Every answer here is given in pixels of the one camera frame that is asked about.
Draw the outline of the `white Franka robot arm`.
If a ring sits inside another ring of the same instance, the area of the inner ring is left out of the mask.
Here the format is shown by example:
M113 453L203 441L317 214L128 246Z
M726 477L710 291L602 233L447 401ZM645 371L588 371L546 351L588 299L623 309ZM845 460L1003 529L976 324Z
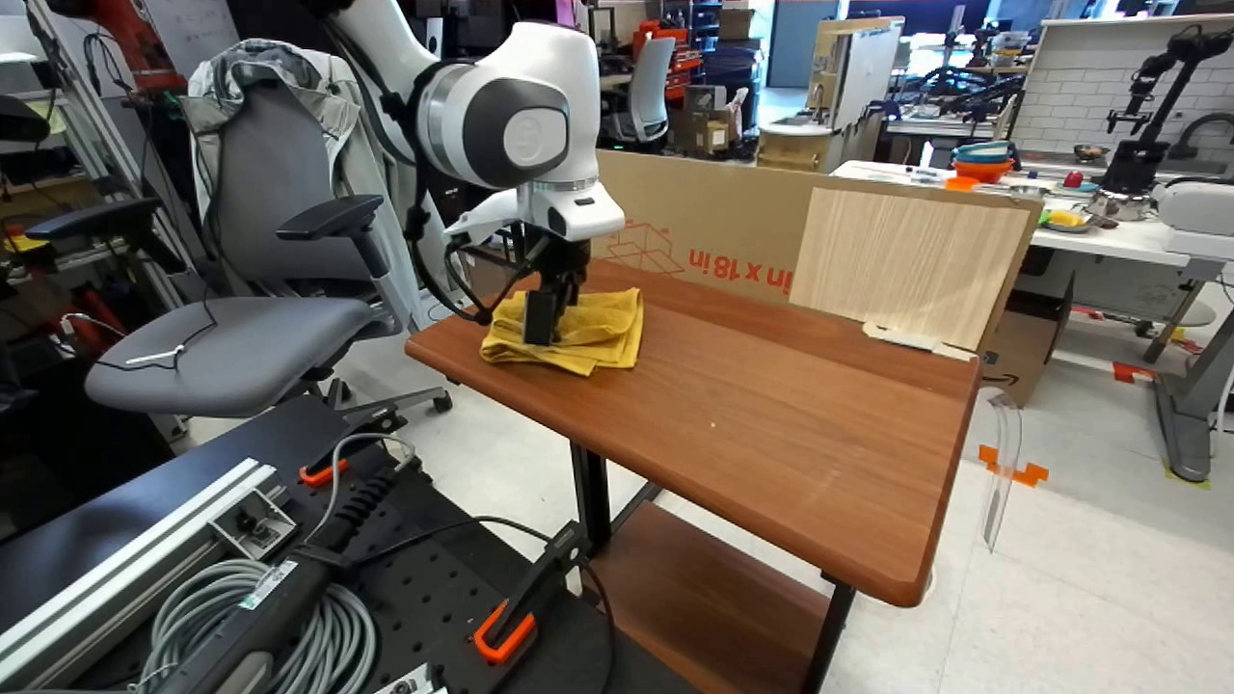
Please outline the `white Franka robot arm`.
M588 35L516 18L483 60L434 60L395 0L303 0L343 35L381 88L421 178L511 196L535 233L538 286L524 299L524 338L553 342L584 283L588 242L623 228L596 171L602 70Z

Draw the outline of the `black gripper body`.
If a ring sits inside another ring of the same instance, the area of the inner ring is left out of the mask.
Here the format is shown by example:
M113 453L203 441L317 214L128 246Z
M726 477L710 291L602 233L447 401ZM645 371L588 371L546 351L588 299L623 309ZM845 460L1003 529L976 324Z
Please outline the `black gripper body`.
M529 233L529 270L538 277L533 299L550 309L566 309L584 283L588 242L562 238L553 233L533 228Z

